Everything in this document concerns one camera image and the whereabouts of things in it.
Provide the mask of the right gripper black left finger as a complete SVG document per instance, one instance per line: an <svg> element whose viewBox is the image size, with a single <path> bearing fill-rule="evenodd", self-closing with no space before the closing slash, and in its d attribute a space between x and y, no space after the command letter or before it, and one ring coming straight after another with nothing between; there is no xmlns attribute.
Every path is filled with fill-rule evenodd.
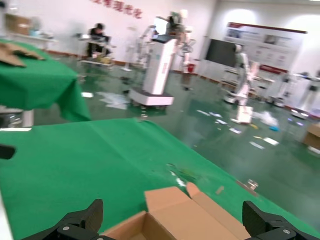
<svg viewBox="0 0 320 240"><path fill-rule="evenodd" d="M103 222L103 200L88 208L67 213L54 226L26 237L26 240L96 240Z"/></svg>

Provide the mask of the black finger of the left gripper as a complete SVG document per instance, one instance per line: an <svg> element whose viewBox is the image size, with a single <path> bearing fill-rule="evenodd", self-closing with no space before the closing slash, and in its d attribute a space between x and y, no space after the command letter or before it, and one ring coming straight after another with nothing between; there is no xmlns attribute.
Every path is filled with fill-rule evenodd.
<svg viewBox="0 0 320 240"><path fill-rule="evenodd" d="M0 145L0 159L10 160L16 153L16 148L11 145Z"/></svg>

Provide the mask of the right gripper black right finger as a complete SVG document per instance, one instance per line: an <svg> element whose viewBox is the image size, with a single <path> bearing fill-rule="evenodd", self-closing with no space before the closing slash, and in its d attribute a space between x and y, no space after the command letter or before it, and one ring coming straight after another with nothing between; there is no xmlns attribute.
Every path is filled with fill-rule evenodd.
<svg viewBox="0 0 320 240"><path fill-rule="evenodd" d="M242 203L242 224L251 240L318 240L284 217L260 210L252 201Z"/></svg>

